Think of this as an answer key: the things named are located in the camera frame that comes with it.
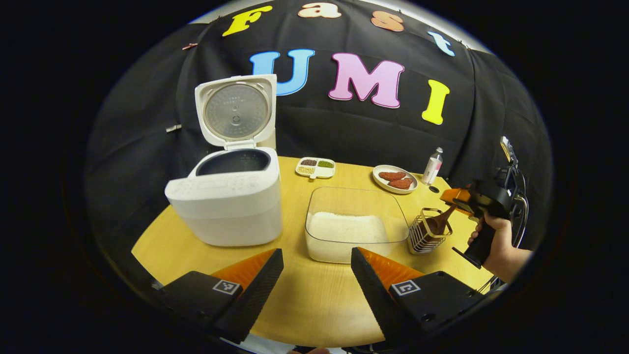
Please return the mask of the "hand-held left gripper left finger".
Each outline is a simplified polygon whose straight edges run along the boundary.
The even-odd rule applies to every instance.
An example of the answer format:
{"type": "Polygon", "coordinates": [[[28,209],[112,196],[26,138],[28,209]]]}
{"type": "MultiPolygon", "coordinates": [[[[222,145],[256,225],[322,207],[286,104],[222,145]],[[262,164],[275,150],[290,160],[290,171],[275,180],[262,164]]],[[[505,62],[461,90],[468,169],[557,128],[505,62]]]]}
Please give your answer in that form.
{"type": "Polygon", "coordinates": [[[212,274],[189,271],[161,290],[168,309],[209,334],[240,343],[249,335],[284,269],[270,249],[212,274]]]}

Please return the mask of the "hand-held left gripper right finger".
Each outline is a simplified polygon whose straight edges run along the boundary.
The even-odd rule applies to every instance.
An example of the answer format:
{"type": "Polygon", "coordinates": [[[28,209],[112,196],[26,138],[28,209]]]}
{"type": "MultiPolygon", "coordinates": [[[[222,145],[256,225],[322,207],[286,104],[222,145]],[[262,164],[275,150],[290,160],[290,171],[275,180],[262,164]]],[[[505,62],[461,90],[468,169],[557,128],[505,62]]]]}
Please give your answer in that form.
{"type": "Polygon", "coordinates": [[[424,274],[364,247],[352,248],[350,265],[392,345],[434,337],[485,299],[444,271],[424,274]]]}

